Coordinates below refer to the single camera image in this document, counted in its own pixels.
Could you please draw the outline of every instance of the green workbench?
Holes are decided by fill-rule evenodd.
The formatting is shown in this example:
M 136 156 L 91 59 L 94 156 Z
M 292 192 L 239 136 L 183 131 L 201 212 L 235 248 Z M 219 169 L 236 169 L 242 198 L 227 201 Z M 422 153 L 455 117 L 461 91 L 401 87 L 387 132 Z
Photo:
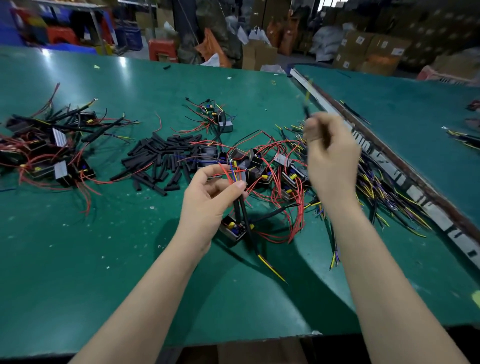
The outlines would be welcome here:
M 93 110 L 110 117 L 125 112 L 141 125 L 118 135 L 149 137 L 163 121 L 161 136 L 196 125 L 184 116 L 185 97 L 214 98 L 237 115 L 227 145 L 259 128 L 303 119 L 303 93 L 285 76 L 35 49 L 0 48 L 0 117 L 29 115 L 50 97 L 57 108 L 99 100 Z M 88 157 L 100 180 L 121 171 L 131 146 L 103 138 Z M 246 146 L 267 142 L 261 137 Z M 15 186 L 15 173 L 0 179 Z M 130 180 L 91 185 L 91 214 L 78 192 L 52 192 L 22 184 L 1 193 L 0 358 L 75 353 L 92 337 L 165 249 L 175 232 L 182 193 L 161 197 L 137 193 Z M 251 213 L 268 206 L 249 198 Z M 186 289 L 167 346 L 264 340 L 360 331 L 342 266 L 329 271 L 331 245 L 324 222 L 306 214 L 305 229 L 290 244 L 262 242 L 267 259 L 289 285 L 275 278 L 245 247 L 229 250 L 216 238 Z M 477 270 L 442 234 L 416 237 L 387 216 L 382 237 L 413 287 L 440 322 L 480 322 L 471 295 Z M 282 222 L 269 221 L 270 228 Z

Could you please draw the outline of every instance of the blue crate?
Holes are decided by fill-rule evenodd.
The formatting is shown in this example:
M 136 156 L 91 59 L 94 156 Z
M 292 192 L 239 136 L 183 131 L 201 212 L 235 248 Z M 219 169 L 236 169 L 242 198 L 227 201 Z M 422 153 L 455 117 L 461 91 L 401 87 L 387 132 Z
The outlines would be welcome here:
M 20 34 L 18 33 L 18 30 L 16 28 L 7 28 L 0 26 L 0 45 L 24 47 L 25 43 L 20 37 Z
M 144 47 L 142 32 L 138 28 L 119 26 L 115 29 L 115 35 L 117 36 L 119 47 L 128 45 L 128 48 L 131 50 L 142 50 Z
M 98 55 L 95 48 L 74 46 L 73 44 L 68 43 L 49 44 L 48 46 L 45 46 L 43 48 L 52 50 L 63 50 L 66 52 L 95 54 L 96 56 Z

